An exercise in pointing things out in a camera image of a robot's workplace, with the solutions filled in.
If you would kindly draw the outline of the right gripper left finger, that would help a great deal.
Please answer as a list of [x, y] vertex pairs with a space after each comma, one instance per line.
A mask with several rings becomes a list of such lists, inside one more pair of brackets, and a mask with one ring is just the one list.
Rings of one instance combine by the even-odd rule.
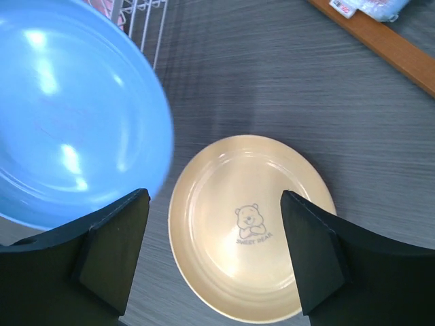
[[150, 208], [146, 189], [1, 247], [2, 325], [119, 325]]

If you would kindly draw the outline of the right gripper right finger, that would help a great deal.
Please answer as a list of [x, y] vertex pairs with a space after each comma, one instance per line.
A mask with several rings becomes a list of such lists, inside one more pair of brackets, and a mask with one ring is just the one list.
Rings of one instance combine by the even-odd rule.
[[364, 229], [293, 191], [281, 214], [312, 325], [433, 325], [434, 251]]

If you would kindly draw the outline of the yellow bear plate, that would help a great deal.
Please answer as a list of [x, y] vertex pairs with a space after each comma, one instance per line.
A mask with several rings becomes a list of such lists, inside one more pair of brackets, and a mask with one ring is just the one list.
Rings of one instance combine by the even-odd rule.
[[175, 262], [191, 290], [228, 318], [265, 324], [301, 311], [281, 217], [285, 190], [336, 210], [308, 160], [257, 135], [208, 145], [175, 184], [168, 219]]

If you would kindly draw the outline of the blue plate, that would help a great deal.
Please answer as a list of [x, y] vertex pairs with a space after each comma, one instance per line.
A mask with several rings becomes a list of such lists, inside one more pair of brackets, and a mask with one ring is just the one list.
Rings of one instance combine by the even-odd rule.
[[132, 40], [83, 1], [1, 2], [1, 216], [49, 230], [169, 173], [169, 103]]

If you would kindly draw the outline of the pink plate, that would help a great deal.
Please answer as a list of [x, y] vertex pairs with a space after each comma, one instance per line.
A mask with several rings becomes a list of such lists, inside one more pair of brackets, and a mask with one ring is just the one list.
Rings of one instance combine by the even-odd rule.
[[84, 0], [84, 2], [123, 29], [125, 23], [122, 17], [123, 0]]

